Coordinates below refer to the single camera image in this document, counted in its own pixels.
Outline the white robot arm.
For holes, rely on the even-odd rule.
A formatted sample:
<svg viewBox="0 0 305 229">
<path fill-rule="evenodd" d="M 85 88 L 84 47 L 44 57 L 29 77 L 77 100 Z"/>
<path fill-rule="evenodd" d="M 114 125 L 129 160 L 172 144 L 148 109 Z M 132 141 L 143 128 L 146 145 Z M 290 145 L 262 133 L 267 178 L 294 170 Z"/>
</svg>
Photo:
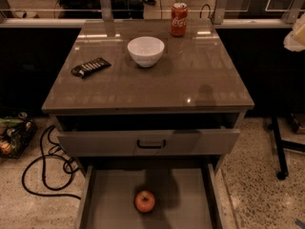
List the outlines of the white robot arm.
<svg viewBox="0 0 305 229">
<path fill-rule="evenodd" d="M 284 38 L 283 45 L 291 52 L 305 51 L 305 13 L 296 20 L 293 29 Z"/>
</svg>

